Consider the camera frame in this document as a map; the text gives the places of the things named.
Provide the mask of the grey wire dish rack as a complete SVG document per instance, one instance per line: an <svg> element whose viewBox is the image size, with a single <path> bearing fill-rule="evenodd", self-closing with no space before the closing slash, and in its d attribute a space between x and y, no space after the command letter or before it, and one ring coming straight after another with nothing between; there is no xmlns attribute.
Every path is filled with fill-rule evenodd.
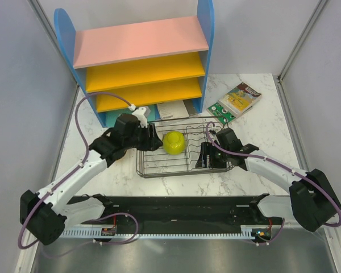
<svg viewBox="0 0 341 273"><path fill-rule="evenodd" d="M140 177L155 178L168 176L196 175L204 173L227 172L233 168L209 169L196 168L196 162L202 142L209 142L206 136L206 125L208 122L214 122L210 128L211 135L228 127L223 126L215 117L190 117L182 119L170 119L155 121L154 124L158 132L164 136L170 131L179 131L186 140L185 150L178 155L167 154L163 148L154 152L138 151L136 153L136 171Z"/></svg>

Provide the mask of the lime green bowl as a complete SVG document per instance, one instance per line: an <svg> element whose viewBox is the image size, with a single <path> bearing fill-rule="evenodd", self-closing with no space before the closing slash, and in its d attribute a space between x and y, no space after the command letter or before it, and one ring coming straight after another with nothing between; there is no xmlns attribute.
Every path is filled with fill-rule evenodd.
<svg viewBox="0 0 341 273"><path fill-rule="evenodd" d="M170 131L163 137L163 149L167 154L178 155L186 148L186 140L179 131Z"/></svg>

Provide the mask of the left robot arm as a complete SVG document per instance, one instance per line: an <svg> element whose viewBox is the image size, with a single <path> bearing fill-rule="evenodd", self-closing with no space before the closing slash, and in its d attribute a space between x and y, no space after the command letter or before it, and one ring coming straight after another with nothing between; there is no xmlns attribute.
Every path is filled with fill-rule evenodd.
<svg viewBox="0 0 341 273"><path fill-rule="evenodd" d="M147 116L147 107L120 115L114 127L87 146L84 158L72 169L37 192L25 191L20 197L22 229L43 245L50 245L65 228L94 219L109 223L113 209L98 199L91 197L82 204L68 202L92 178L123 158L127 150L155 151L163 145Z"/></svg>

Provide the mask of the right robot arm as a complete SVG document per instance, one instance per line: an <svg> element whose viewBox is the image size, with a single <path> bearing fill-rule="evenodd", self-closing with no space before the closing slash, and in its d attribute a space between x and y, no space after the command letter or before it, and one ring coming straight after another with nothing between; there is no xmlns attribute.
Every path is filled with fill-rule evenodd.
<svg viewBox="0 0 341 273"><path fill-rule="evenodd" d="M324 172L293 168L253 144L243 145L231 128L213 128L213 122L207 123L205 134L217 161L260 175L286 193L259 196L249 209L252 222L262 224L268 218L278 217L295 220L311 232L323 225L341 226L341 203Z"/></svg>

